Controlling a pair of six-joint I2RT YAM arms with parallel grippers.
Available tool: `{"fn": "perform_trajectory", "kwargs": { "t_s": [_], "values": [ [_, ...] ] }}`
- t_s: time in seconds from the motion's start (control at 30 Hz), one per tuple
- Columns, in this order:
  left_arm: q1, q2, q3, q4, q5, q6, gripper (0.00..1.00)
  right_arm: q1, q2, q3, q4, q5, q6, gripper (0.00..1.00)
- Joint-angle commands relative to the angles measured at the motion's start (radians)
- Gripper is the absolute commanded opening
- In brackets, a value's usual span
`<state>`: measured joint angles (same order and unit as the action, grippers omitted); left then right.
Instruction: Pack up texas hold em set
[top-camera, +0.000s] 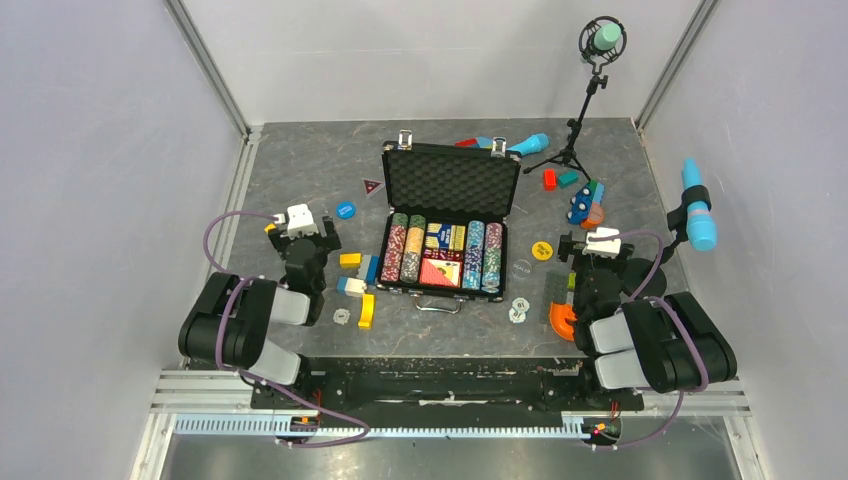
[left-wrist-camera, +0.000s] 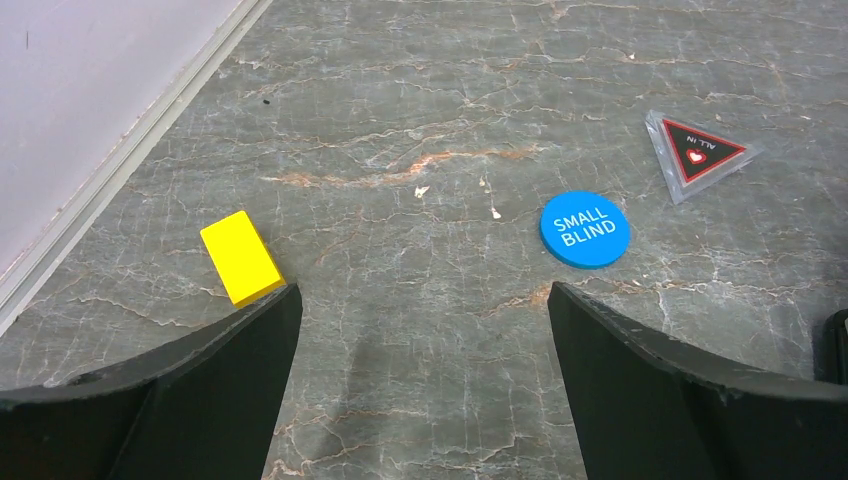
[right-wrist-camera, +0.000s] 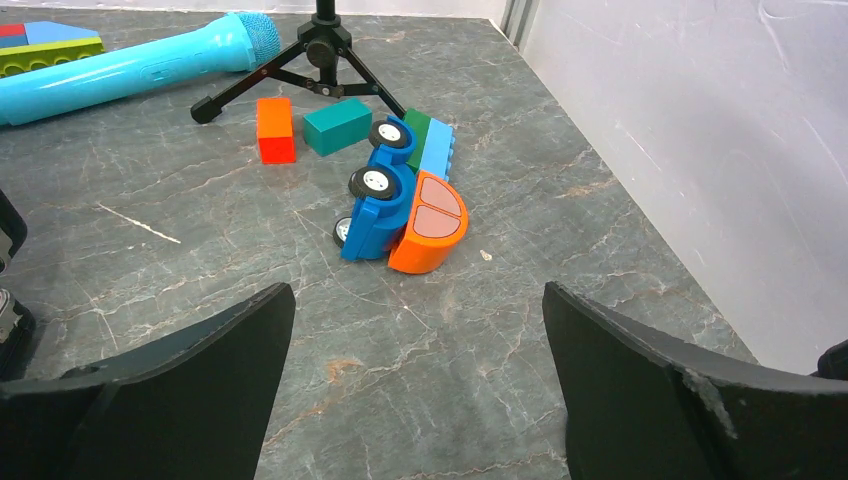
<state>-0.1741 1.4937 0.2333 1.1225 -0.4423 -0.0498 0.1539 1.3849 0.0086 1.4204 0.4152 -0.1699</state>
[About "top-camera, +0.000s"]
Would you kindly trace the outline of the yellow round button chip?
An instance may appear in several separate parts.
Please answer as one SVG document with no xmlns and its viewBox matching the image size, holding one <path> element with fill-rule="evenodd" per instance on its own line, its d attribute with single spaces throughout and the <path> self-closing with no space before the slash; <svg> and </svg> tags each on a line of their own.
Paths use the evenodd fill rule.
<svg viewBox="0 0 848 480">
<path fill-rule="evenodd" d="M 554 248 L 547 241 L 536 241 L 531 248 L 533 257 L 538 261 L 548 261 L 554 256 Z"/>
</svg>

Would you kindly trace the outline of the blue round button chip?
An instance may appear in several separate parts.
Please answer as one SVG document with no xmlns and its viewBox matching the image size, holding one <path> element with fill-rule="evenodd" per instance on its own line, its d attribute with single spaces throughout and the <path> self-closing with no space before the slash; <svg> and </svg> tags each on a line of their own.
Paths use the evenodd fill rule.
<svg viewBox="0 0 848 480">
<path fill-rule="evenodd" d="M 355 216 L 357 212 L 357 208 L 355 204 L 351 201 L 340 202 L 335 209 L 336 216 L 339 219 L 347 220 L 351 219 Z"/>
</svg>

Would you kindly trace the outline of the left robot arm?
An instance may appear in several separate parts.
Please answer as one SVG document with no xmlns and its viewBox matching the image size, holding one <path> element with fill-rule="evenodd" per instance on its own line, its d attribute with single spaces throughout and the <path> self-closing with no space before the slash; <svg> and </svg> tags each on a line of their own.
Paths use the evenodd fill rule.
<svg viewBox="0 0 848 480">
<path fill-rule="evenodd" d="M 324 269 L 341 247 L 334 221 L 315 218 L 305 204 L 280 214 L 262 214 L 265 233 L 284 264 L 278 280 L 242 276 L 204 251 L 214 271 L 187 315 L 178 336 L 180 353 L 211 362 L 260 384 L 276 384 L 290 407 L 306 405 L 314 394 L 305 355 L 268 337 L 273 324 L 312 326 L 319 319 L 327 288 Z"/>
</svg>

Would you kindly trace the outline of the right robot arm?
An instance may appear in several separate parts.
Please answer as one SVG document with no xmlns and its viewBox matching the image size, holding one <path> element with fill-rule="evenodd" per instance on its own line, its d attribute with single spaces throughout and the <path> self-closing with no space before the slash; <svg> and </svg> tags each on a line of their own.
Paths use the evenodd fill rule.
<svg viewBox="0 0 848 480">
<path fill-rule="evenodd" d="M 637 258 L 633 235 L 599 227 L 559 239 L 557 257 L 570 270 L 548 319 L 587 357 L 577 392 L 591 408 L 618 390 L 702 391 L 737 376 L 735 352 L 695 296 L 667 293 L 661 265 L 673 249 L 660 244 L 655 259 Z"/>
</svg>

